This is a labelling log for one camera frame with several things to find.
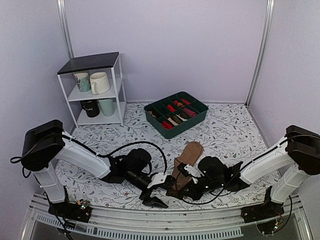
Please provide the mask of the brown ribbed sock pair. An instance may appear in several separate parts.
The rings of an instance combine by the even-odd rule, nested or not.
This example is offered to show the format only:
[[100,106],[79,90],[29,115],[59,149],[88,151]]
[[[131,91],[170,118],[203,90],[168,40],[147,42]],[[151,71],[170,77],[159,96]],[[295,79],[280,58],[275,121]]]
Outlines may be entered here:
[[193,167],[204,151],[203,146],[197,141],[189,142],[181,155],[174,159],[174,168],[172,176],[175,178],[175,183],[172,189],[166,191],[166,196],[179,198],[178,194],[187,186],[192,180],[188,175],[185,167]]

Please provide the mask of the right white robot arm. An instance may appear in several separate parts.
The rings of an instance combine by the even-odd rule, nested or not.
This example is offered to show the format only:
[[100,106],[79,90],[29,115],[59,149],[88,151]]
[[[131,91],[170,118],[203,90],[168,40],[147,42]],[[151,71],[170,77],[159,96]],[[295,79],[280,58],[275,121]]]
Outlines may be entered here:
[[204,193],[222,188],[238,192],[269,173],[289,166],[281,181],[266,194],[266,201],[259,206],[262,218],[269,218],[278,210],[287,196],[310,176],[320,173],[320,136],[304,128],[291,125],[286,134],[266,152],[248,163],[238,162],[226,166],[217,157],[206,156],[197,168],[183,162],[177,166],[177,176],[189,179],[182,187],[174,186],[167,196],[182,200],[189,197],[199,200]]

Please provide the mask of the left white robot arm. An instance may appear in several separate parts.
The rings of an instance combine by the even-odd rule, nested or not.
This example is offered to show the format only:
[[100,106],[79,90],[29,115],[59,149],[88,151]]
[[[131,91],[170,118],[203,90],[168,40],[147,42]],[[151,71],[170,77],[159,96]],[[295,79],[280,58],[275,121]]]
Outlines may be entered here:
[[175,182],[175,178],[165,171],[143,171],[146,167],[152,168],[152,157],[145,149],[132,149],[119,156],[99,154],[65,132],[61,121],[52,120],[26,132],[20,163],[24,170],[34,174],[51,207],[63,217],[70,217],[75,209],[83,206],[69,202],[67,190],[58,180],[52,160],[69,162],[106,183],[128,181],[141,190],[139,198],[145,206],[167,208],[151,193],[157,188],[171,189]]

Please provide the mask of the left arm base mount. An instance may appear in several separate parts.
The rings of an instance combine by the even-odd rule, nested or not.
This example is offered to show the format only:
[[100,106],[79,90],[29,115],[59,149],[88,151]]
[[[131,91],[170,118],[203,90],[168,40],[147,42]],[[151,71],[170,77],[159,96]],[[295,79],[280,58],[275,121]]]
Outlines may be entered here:
[[49,201],[48,212],[64,220],[74,220],[78,222],[88,223],[91,217],[92,208],[87,200],[79,200],[70,202],[66,187],[63,187],[65,198],[60,203],[52,203]]

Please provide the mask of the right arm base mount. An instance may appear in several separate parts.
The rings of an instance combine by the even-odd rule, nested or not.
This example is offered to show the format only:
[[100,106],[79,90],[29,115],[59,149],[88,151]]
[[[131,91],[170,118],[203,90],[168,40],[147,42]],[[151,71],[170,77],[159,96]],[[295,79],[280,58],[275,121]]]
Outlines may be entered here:
[[283,203],[272,202],[271,189],[270,186],[266,190],[263,203],[241,208],[241,217],[245,223],[276,217],[284,213]]

